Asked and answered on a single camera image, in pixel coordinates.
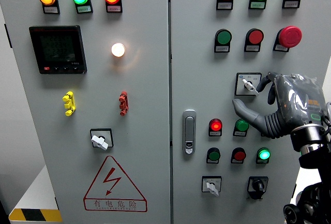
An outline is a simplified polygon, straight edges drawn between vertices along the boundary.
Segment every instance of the red push button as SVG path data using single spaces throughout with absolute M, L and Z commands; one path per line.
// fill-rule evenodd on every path
M 287 26 L 283 28 L 279 33 L 279 43 L 286 48 L 292 48 L 297 46 L 302 38 L 302 32 L 300 28 L 296 26 Z
M 231 163 L 244 163 L 245 158 L 245 150 L 241 147 L 237 147 L 232 151 Z
M 248 36 L 249 42 L 252 44 L 259 44 L 263 40 L 263 32 L 261 30 L 254 30 Z
M 237 153 L 234 155 L 234 158 L 235 158 L 235 160 L 237 160 L 237 161 L 243 161 L 243 160 L 246 158 L 246 153 L 244 153 L 244 152 L 237 152 Z

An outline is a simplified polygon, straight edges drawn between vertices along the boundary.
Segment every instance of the warning triangle sign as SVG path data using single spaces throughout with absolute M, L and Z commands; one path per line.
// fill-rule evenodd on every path
M 147 212 L 147 200 L 113 156 L 107 156 L 84 196 L 87 211 Z

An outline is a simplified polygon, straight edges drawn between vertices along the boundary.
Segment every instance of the emergency stop button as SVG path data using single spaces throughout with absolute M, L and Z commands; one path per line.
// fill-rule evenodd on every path
M 274 51 L 288 52 L 290 48 L 297 46 L 302 39 L 302 32 L 296 26 L 287 26 L 281 29 L 276 37 Z

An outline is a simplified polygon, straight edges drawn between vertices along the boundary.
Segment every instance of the gray metal panel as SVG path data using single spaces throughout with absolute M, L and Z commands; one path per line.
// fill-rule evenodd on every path
M 168 0 L 123 0 L 122 14 L 106 13 L 104 0 L 92 0 L 94 13 L 76 14 L 72 0 L 59 0 L 60 15 L 44 14 L 39 0 L 0 1 L 64 223 L 169 223 Z M 87 74 L 39 74 L 28 31 L 34 25 L 80 25 Z M 116 42 L 126 47 L 121 59 L 111 56 Z M 66 117 L 69 90 L 77 110 Z M 124 117 L 121 91 L 130 106 Z M 112 128 L 114 147 L 92 148 L 91 128 Z M 84 209 L 108 155 L 147 199 L 146 213 Z
M 234 0 L 232 11 L 216 11 L 216 0 L 171 0 L 173 186 L 174 223 L 274 223 L 284 220 L 282 208 L 289 203 L 298 173 L 299 154 L 290 137 L 270 140 L 250 127 L 247 137 L 233 137 L 236 116 L 232 106 L 237 72 L 268 71 L 302 73 L 322 84 L 331 55 L 330 2 L 301 0 L 299 9 L 282 10 L 282 0 L 267 0 L 265 10 L 248 10 L 249 0 Z M 300 44 L 289 53 L 273 52 L 278 31 L 296 25 L 303 32 Z M 217 30 L 232 33 L 230 53 L 214 54 Z M 246 33 L 264 32 L 260 53 L 244 53 Z M 268 90 L 258 97 L 238 97 L 263 114 L 276 105 L 266 102 Z M 182 114 L 197 112 L 195 153 L 182 149 Z M 223 122 L 222 137 L 208 137 L 208 123 Z M 257 150 L 271 151 L 267 165 L 256 165 Z M 218 165 L 206 164 L 210 147 L 220 149 Z M 245 149 L 243 165 L 231 164 L 236 147 Z M 201 192 L 201 177 L 222 176 L 220 197 Z M 268 176 L 263 200 L 248 199 L 249 176 Z

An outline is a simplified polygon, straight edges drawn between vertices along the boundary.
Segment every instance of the robotic hand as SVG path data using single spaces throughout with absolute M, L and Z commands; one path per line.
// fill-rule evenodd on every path
M 264 90 L 268 83 L 272 86 L 268 103 L 277 99 L 278 110 L 263 116 L 239 99 L 233 99 L 238 116 L 269 138 L 279 138 L 290 134 L 294 150 L 301 153 L 300 165 L 306 169 L 318 169 L 321 183 L 306 187 L 297 203 L 284 207 L 287 223 L 313 224 L 331 223 L 331 145 L 327 134 L 331 133 L 328 102 L 316 80 L 299 74 L 289 76 L 269 72 L 261 80 L 257 91 Z
M 234 99 L 236 114 L 272 139 L 288 135 L 294 129 L 307 124 L 322 126 L 322 119 L 326 114 L 325 100 L 322 88 L 316 80 L 299 74 L 285 76 L 269 72 L 259 83 L 257 91 L 264 90 L 270 82 L 272 86 L 268 103 L 273 104 L 277 99 L 278 110 L 275 113 L 260 115 L 248 109 L 241 100 Z

